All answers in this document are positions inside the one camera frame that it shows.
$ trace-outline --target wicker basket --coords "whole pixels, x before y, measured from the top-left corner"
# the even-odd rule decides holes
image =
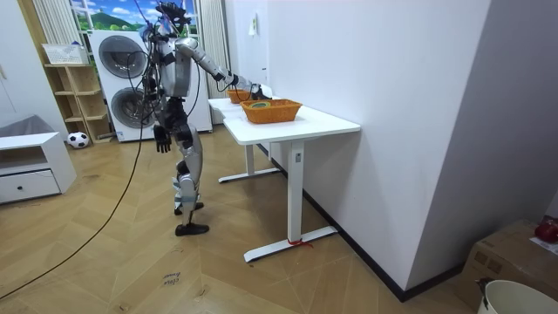
[[[241,101],[250,100],[251,94],[250,92],[246,92],[243,90],[227,90],[228,97],[230,98],[230,102],[233,104],[240,104]]]
[[[257,102],[269,102],[271,106],[265,108],[249,107]],[[302,104],[288,99],[266,99],[242,101],[241,106],[250,122],[260,124],[292,121]]]

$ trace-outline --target washer door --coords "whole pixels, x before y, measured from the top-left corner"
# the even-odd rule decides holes
[[[128,37],[115,35],[105,38],[99,46],[99,56],[105,68],[119,78],[128,79],[128,69],[131,79],[146,69],[146,54]]]
[[[134,95],[132,87],[119,90],[111,101],[112,117],[120,123],[131,128],[141,128],[141,117],[143,115],[143,127],[155,123],[151,106],[143,106],[143,90],[137,89]]]

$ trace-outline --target soccer ball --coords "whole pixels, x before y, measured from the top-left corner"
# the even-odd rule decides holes
[[[74,148],[83,148],[89,144],[89,136],[85,133],[75,132],[68,134],[68,144]]]

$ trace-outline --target white bucket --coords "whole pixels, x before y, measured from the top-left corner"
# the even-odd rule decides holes
[[[558,302],[521,283],[494,280],[485,285],[479,314],[558,314]]]

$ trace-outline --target baseboard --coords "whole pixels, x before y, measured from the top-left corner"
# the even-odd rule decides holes
[[[262,150],[264,154],[266,154],[266,156],[268,155],[268,150],[265,149],[264,146],[262,146],[261,144],[258,144],[257,146]],[[275,167],[281,170],[281,173],[285,176],[285,178],[289,178],[289,173],[287,173],[287,171],[283,167],[281,167],[281,165],[279,165],[279,163],[275,159],[272,158],[271,162],[274,164]],[[403,290],[382,269],[382,267],[380,267],[380,265],[378,265],[378,263],[376,263],[376,261],[374,261],[374,259],[370,255],[368,255],[368,253],[366,253],[366,251],[360,245],[358,245],[358,243],[347,233],[347,231],[345,231],[345,229],[343,229],[343,227],[341,227],[339,223],[337,223],[335,219],[333,219],[333,217],[331,217],[330,214],[328,214],[325,209],[323,209],[323,207],[320,206],[320,204],[318,204],[318,202],[314,200],[314,198],[304,189],[303,197],[312,205],[312,207],[314,207],[314,209],[325,219],[325,221],[328,222],[330,226],[333,226],[335,227],[335,229],[337,229],[339,235],[350,245],[350,247],[358,254],[358,256],[362,258],[362,260],[368,265],[368,267],[370,267],[371,270],[374,271],[376,276],[378,276],[378,278],[380,278],[380,280],[384,282],[385,286],[388,287],[391,293],[393,293],[393,295],[395,295],[395,297],[397,297],[400,302],[405,302],[412,297],[415,297],[429,290],[430,288],[443,283],[445,280],[458,275],[463,269],[464,264],[461,264],[409,290]]]

